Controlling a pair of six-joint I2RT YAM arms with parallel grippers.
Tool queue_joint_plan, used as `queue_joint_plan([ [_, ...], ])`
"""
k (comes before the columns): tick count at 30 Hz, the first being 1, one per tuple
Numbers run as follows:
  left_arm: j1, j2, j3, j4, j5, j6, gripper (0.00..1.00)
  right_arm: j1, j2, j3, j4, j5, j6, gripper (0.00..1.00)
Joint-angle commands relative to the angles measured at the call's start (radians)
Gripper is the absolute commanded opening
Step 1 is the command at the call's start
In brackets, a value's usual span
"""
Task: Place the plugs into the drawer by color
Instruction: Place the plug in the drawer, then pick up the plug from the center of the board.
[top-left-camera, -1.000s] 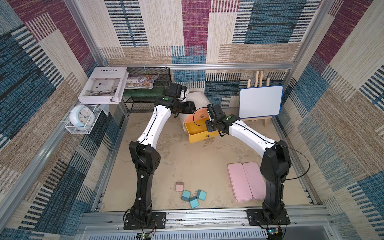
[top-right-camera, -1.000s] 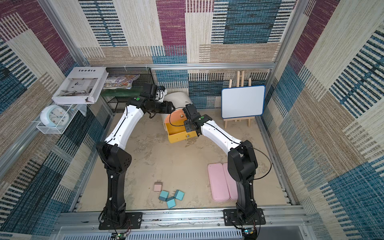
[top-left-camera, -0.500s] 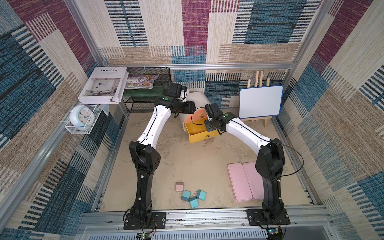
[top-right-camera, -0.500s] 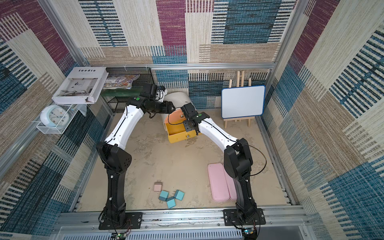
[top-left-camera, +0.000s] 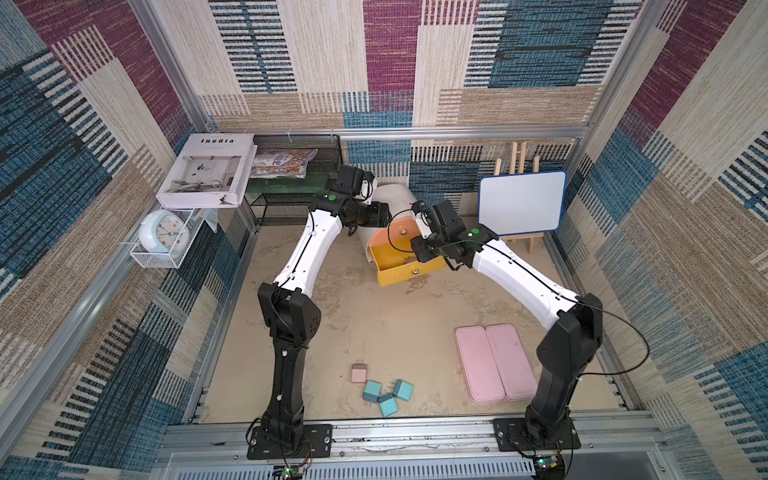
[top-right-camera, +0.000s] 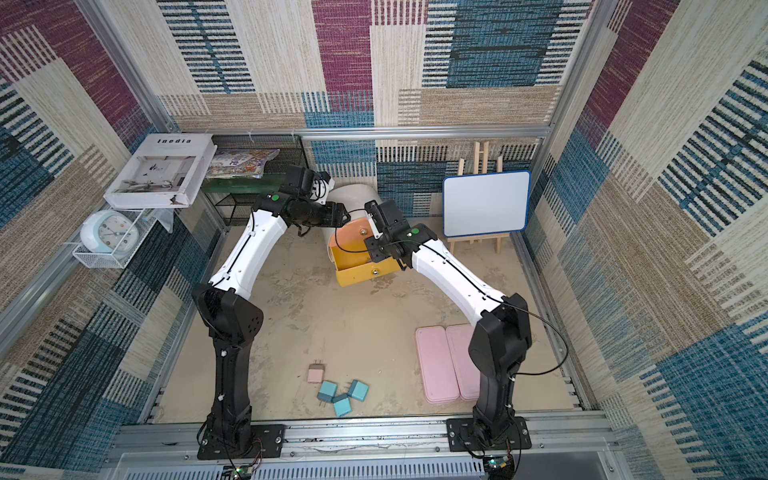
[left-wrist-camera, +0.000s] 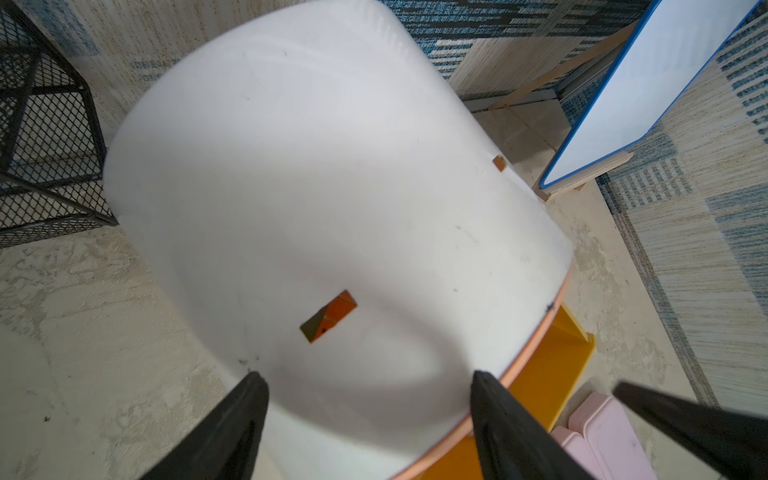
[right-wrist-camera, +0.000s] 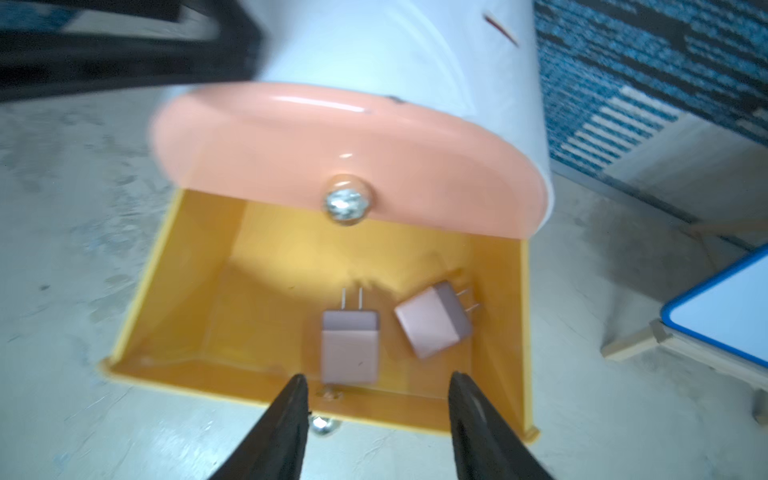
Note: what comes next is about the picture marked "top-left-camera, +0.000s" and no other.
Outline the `white round drawer cabinet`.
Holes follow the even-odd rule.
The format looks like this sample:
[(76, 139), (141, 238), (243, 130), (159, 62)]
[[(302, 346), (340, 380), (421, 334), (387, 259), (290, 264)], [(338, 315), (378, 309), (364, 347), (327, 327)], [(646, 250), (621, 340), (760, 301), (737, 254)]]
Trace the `white round drawer cabinet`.
[[(409, 188), (404, 185), (389, 184), (378, 186), (373, 192), (372, 200), (387, 203), (393, 216), (393, 220), (398, 216), (403, 215), (411, 215), (414, 218), (411, 206), (416, 202), (416, 198), (411, 193)], [(360, 242), (363, 246), (366, 260), (371, 264), (374, 263), (374, 257), (372, 249), (369, 249), (367, 244), (376, 229), (379, 228), (360, 227), (357, 230), (357, 235), (359, 236)]]

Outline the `yellow drawer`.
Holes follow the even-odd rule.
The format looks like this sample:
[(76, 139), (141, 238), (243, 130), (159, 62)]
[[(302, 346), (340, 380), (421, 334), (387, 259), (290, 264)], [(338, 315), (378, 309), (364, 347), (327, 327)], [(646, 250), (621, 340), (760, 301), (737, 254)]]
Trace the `yellow drawer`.
[(426, 263), (420, 262), (414, 253), (396, 252), (394, 247), (372, 249), (377, 282), (381, 287), (388, 287), (406, 280), (415, 279), (434, 273), (446, 267), (441, 258), (434, 258)]

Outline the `pink plug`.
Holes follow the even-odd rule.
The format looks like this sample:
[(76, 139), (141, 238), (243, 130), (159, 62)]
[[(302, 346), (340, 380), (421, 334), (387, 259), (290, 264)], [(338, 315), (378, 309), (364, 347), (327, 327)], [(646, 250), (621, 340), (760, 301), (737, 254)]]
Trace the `pink plug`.
[(365, 384), (367, 382), (367, 365), (355, 363), (350, 369), (350, 381), (354, 384)]

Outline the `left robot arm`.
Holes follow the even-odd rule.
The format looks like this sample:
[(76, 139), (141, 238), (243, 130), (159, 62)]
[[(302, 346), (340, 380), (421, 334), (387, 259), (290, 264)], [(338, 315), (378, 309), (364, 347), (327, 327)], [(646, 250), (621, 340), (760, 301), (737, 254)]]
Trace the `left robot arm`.
[(389, 206), (341, 193), (313, 199), (302, 234), (285, 267), (258, 289), (258, 300), (274, 350), (272, 393), (257, 437), (285, 452), (304, 440), (302, 397), (306, 352), (321, 324), (313, 289), (330, 247), (345, 228), (383, 228)]

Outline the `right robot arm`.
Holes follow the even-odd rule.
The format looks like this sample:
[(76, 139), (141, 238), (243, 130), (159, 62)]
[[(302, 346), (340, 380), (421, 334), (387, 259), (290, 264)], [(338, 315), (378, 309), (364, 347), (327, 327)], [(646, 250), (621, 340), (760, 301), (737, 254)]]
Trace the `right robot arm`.
[(410, 206), (420, 235), (410, 241), (419, 261), (445, 259), (490, 278), (526, 307), (547, 330), (537, 347), (542, 372), (526, 408), (522, 435), (533, 448), (575, 444), (570, 401), (603, 343), (603, 310), (594, 295), (580, 296), (549, 279), (480, 224), (467, 227), (451, 202)]

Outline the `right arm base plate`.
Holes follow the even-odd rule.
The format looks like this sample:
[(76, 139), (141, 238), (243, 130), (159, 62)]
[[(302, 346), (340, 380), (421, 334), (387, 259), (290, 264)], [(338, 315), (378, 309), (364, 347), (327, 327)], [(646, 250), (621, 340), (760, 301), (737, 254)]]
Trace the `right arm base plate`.
[(578, 450), (582, 444), (568, 417), (554, 425), (529, 421), (524, 416), (500, 417), (491, 422), (502, 452), (534, 454), (544, 450)]

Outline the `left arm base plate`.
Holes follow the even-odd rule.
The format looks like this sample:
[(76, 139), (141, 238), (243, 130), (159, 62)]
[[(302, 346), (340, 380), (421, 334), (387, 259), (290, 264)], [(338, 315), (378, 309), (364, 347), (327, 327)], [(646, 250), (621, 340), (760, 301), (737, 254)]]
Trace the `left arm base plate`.
[(250, 429), (246, 442), (248, 460), (328, 458), (332, 449), (333, 425), (303, 425), (298, 436), (294, 432), (279, 434), (256, 425)]

